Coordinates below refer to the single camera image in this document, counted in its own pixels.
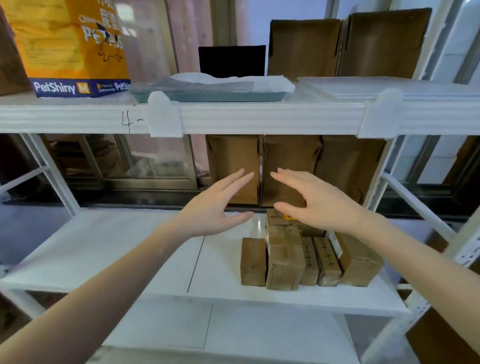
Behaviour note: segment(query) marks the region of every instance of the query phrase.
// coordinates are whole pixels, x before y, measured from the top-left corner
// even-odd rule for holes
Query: petshiny package
[[[128,90],[112,0],[0,0],[38,97],[100,97]]]

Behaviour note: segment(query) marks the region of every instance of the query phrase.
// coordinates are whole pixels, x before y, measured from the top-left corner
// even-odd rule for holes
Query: hand
[[[226,217],[225,207],[240,188],[253,177],[253,172],[243,176],[243,169],[216,182],[210,188],[195,196],[173,220],[187,234],[188,238],[215,235],[243,224],[253,217],[253,212],[244,212]]]
[[[356,235],[363,218],[369,213],[338,188],[308,172],[279,168],[278,173],[271,172],[271,176],[296,189],[307,201],[306,208],[285,202],[277,202],[274,207],[307,225]]]

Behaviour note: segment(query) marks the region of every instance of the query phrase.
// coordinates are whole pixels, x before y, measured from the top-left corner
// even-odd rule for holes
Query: marker writing on shelf
[[[121,112],[121,124],[122,126],[128,126],[128,134],[130,134],[130,125],[134,124],[135,121],[130,121],[130,116],[128,115],[128,110],[127,110],[127,123],[125,123],[125,119],[123,117],[124,111]]]

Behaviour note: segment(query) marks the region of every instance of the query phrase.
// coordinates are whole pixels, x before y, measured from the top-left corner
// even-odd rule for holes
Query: forearm
[[[480,276],[368,212],[357,238],[382,255],[480,352]]]
[[[186,239],[173,223],[160,226],[2,344],[0,362],[84,364]]]

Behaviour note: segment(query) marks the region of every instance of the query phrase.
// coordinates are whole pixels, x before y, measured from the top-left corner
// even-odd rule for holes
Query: left hand
[[[243,224],[253,217],[253,212],[244,212],[235,216],[225,216],[228,202],[240,188],[252,179],[254,173],[243,176],[243,169],[217,181],[210,188],[195,196],[172,223],[188,238],[203,235],[215,235]]]

